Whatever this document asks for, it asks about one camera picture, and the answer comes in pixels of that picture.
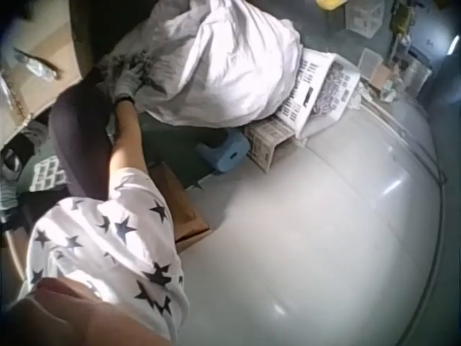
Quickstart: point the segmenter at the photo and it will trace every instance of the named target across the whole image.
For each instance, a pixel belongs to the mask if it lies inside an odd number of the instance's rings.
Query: white floor
[[[437,185],[363,112],[264,174],[189,193],[215,233],[182,255],[182,345],[394,345],[426,283]]]

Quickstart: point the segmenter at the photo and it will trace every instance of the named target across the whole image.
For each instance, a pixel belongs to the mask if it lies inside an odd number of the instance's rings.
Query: person
[[[189,304],[171,213],[143,158],[133,106],[139,74],[136,66],[124,69],[112,102],[83,81],[62,93],[50,112],[50,139],[72,197],[31,233],[25,292],[4,316],[12,342],[177,341]],[[105,130],[112,109],[113,145]]]

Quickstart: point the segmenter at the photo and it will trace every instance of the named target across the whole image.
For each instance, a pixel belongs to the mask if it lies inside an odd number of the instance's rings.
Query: gray work glove
[[[128,99],[134,103],[135,94],[143,83],[141,81],[141,74],[143,66],[138,64],[132,68],[125,66],[122,73],[120,74],[117,83],[115,84],[113,101],[114,104]]]

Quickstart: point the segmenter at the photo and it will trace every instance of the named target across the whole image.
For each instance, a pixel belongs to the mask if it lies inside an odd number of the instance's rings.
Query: yellow object
[[[347,3],[347,0],[316,0],[317,5],[326,11],[333,11],[342,4]]]

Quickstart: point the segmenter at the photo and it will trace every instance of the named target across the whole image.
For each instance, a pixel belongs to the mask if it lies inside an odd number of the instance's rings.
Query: plastic stool
[[[233,128],[226,129],[226,132],[226,140],[216,148],[210,148],[203,143],[197,144],[200,156],[222,173],[237,166],[250,150],[250,142],[242,132]]]

